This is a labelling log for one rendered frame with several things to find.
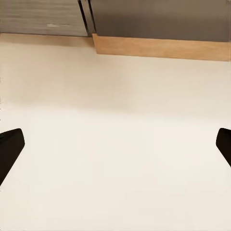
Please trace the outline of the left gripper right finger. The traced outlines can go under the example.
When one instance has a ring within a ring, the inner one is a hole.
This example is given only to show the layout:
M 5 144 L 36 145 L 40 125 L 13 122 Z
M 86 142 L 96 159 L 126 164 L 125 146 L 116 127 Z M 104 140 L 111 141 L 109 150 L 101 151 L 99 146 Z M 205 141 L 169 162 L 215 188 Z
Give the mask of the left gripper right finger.
M 220 128 L 218 131 L 216 146 L 231 166 L 231 130 Z

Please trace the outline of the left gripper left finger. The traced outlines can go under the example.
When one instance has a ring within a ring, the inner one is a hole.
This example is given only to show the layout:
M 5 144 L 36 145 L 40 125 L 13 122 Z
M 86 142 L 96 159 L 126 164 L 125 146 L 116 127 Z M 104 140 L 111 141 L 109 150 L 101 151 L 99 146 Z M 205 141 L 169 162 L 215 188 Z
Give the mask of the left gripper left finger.
M 20 128 L 0 133 L 0 186 L 25 146 Z

